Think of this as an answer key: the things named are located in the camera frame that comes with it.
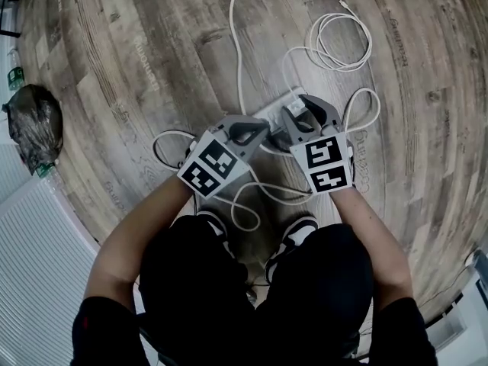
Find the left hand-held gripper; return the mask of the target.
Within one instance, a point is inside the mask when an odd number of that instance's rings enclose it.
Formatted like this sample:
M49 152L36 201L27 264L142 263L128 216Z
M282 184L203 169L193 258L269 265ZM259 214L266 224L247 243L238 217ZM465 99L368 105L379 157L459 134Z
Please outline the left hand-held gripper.
M269 129L263 119L225 117L203 133L177 177L200 197L213 197L249 170L249 160Z

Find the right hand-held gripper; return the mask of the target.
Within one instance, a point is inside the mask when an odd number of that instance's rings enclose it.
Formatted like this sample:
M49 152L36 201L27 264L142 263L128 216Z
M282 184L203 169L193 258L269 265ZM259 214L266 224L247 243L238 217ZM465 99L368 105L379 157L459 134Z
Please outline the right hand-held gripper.
M292 143L290 152L310 186L312 194L327 194L350 188L352 181L352 150L342 131L339 112L327 101L302 94L299 99L320 125L319 131L298 120L287 107L281 118Z

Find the white charger plug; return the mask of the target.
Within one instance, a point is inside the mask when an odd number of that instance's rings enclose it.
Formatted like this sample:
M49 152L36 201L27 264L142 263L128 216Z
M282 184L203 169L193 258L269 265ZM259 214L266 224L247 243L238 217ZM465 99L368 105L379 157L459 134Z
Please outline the white charger plug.
M288 105L287 109L295 116L299 117L300 115L307 112L307 108L305 107L303 101L300 98L293 99Z

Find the white power strip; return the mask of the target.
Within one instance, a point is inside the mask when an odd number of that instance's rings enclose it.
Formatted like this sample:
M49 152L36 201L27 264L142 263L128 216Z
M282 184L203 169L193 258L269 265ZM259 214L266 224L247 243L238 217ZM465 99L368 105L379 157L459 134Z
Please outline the white power strip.
M260 111L257 111L252 116L254 118L266 120L270 125L270 134L274 135L284 128L284 123L281 118L281 109L287 107L293 99L299 98L299 95L302 94L305 94L302 87L294 87L291 91L265 105Z

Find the person's right forearm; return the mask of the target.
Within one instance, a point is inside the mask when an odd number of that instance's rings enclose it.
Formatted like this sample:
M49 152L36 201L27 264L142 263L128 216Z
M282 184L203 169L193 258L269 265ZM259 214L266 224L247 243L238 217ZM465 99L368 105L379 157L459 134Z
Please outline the person's right forearm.
M355 188L330 194L343 223L353 229L371 258L374 277L374 308L380 311L393 302L413 297L408 259L391 231Z

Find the person's left forearm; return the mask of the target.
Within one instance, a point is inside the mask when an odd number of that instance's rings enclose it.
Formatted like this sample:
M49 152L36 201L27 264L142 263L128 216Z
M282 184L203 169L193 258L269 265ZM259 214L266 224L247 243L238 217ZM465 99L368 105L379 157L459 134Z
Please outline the person's left forearm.
M105 297L133 309L133 287L151 240L170 227L192 196L176 175L165 180L114 228L91 268L84 298Z

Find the person's left sneaker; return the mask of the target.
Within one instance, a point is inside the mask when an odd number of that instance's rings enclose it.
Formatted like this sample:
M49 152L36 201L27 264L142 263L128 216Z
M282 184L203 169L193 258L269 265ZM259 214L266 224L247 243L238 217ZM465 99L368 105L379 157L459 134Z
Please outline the person's left sneaker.
M230 250L228 232L225 223L213 211L209 210L200 210L196 213L196 216L203 218L212 227L224 249L232 258L234 258L234 254Z

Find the person's sneaker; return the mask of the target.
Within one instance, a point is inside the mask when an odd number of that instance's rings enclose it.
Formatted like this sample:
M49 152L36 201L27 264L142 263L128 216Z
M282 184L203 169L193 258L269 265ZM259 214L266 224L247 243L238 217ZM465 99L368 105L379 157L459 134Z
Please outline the person's sneaker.
M313 216L302 216L295 220L285 231L277 251L271 255L265 264L265 280L271 284L273 274L287 255L296 250L303 241L314 231L319 229L319 222Z
M234 254L230 250L228 232L225 223L213 211L209 210L200 210L196 213L196 216L203 218L212 227L224 249L232 258L234 258Z

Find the person's right sneaker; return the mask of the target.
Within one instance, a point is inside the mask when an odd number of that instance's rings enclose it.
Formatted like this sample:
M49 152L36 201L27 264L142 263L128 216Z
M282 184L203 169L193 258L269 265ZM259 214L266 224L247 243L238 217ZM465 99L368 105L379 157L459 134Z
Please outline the person's right sneaker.
M265 264L265 280L271 284L273 274L287 255L296 250L303 241L314 231L319 229L319 222L313 216L302 216L295 220L285 231L277 251L271 255Z

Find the person's black trousers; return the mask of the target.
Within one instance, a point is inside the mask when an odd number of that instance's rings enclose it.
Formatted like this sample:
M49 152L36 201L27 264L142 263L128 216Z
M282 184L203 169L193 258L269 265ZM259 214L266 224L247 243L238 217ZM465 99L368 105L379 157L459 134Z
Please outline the person's black trousers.
M184 216L144 252L140 293L150 335L178 366L347 364L373 294L371 259L350 226L313 231L278 257L251 305L247 270L210 224Z

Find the clear bottle green label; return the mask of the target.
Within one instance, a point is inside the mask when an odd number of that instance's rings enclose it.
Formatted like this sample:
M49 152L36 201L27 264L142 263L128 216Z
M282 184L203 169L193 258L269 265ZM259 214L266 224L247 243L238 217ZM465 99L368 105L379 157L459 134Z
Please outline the clear bottle green label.
M12 92L18 91L24 87L24 70L21 66L20 56L16 48L11 48L8 56L8 89Z
M58 191L62 185L63 180L56 169L56 163L40 165L36 169L37 176L40 180L51 190Z

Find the black trash bag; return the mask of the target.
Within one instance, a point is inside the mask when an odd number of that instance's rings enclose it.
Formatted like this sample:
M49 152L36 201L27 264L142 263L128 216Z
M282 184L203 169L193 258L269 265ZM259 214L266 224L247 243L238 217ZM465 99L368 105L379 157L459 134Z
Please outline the black trash bag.
M30 173L58 159L63 148L63 115L50 91L25 85L2 105L2 111L7 114L9 136Z

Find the person's dark shirt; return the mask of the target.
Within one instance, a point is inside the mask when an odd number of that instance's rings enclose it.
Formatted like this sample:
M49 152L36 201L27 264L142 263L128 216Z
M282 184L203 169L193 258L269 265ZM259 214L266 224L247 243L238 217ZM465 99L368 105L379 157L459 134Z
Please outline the person's dark shirt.
M82 302L72 347L70 366L149 366L135 315L104 297ZM414 299L396 300L374 317L368 366L438 366Z

